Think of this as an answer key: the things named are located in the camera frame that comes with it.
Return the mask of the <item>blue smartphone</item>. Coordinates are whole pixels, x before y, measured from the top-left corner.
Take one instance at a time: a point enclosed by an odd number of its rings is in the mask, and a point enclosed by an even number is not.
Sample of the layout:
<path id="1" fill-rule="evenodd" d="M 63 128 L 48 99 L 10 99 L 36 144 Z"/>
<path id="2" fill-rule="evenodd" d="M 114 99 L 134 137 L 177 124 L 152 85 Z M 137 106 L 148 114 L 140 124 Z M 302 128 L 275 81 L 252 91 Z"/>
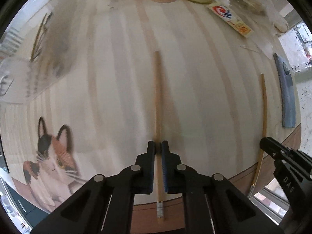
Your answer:
<path id="1" fill-rule="evenodd" d="M 295 128 L 296 125 L 296 102 L 291 67 L 286 59 L 273 54 L 276 63 L 282 99 L 282 126 L 284 128 Z"/>

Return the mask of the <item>small seasoning packet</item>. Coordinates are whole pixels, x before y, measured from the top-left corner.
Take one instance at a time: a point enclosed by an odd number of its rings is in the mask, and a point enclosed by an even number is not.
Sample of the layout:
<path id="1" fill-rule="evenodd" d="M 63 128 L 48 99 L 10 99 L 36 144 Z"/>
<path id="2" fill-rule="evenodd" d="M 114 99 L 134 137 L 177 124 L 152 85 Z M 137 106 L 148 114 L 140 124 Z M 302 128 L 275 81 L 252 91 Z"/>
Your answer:
<path id="1" fill-rule="evenodd" d="M 236 30 L 241 36 L 249 37 L 253 34 L 253 30 L 228 6 L 215 2 L 206 6 L 216 16 L 225 21 L 231 28 Z"/>

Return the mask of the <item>clear plastic bag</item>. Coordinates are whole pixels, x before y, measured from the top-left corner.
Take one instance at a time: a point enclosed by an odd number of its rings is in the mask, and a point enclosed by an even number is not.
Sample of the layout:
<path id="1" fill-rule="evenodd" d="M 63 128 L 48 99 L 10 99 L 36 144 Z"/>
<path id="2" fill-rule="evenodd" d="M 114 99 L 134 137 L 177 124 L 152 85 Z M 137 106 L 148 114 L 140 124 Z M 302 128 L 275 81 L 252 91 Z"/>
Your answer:
<path id="1" fill-rule="evenodd" d="M 269 59 L 273 58 L 272 39 L 289 30 L 289 24 L 271 0 L 214 0 L 232 9 L 253 33 L 248 36 Z"/>

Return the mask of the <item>clear plastic organizer tray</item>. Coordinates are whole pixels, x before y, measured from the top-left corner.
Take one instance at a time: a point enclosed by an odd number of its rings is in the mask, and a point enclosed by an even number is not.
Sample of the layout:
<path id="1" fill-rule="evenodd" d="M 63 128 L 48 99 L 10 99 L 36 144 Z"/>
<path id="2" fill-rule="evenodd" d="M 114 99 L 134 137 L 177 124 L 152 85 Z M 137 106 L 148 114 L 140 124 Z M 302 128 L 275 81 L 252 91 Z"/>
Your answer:
<path id="1" fill-rule="evenodd" d="M 59 2 L 28 29 L 15 55 L 1 59 L 1 102 L 26 104 L 70 71 L 76 9 L 76 1 Z"/>

